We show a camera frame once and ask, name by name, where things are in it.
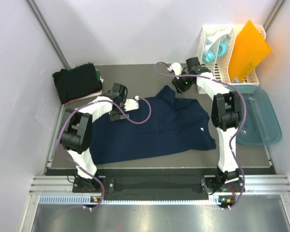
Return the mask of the navy blue t shirt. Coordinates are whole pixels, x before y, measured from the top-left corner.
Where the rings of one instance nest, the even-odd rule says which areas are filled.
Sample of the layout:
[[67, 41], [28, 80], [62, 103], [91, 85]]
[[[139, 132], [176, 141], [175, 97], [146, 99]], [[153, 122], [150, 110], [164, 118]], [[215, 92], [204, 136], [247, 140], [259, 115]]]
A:
[[154, 97], [139, 102], [130, 119], [111, 121], [104, 114], [92, 124], [90, 153], [95, 164], [160, 157], [188, 150], [213, 150], [210, 117], [197, 99], [176, 98], [164, 86]]

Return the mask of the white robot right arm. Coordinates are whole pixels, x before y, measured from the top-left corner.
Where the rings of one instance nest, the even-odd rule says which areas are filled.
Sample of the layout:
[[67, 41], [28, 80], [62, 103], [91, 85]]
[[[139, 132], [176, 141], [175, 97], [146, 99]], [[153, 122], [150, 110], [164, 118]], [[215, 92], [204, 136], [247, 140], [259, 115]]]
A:
[[228, 191], [240, 181], [240, 169], [236, 162], [235, 133], [242, 121], [242, 101], [236, 91], [230, 91], [218, 81], [214, 74], [202, 66], [197, 57], [186, 60], [187, 68], [180, 63], [172, 63], [168, 72], [175, 78], [172, 84], [179, 93], [185, 93], [195, 84], [212, 100], [211, 120], [218, 132], [219, 161], [216, 179], [211, 184], [204, 183], [205, 191]]

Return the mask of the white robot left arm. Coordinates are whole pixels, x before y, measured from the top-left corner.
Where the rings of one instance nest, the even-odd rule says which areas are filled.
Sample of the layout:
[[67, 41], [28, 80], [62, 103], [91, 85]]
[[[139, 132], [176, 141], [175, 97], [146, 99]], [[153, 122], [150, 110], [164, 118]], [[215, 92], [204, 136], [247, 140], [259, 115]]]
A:
[[139, 97], [128, 99], [126, 86], [115, 83], [111, 90], [92, 100], [91, 105], [77, 111], [73, 116], [72, 108], [64, 111], [61, 129], [64, 129], [60, 143], [68, 154], [76, 162], [77, 175], [74, 185], [86, 189], [89, 192], [96, 191], [100, 186], [100, 180], [95, 177], [97, 167], [93, 162], [89, 147], [92, 139], [93, 122], [104, 114], [110, 116], [110, 120], [120, 120], [124, 112], [139, 108]]

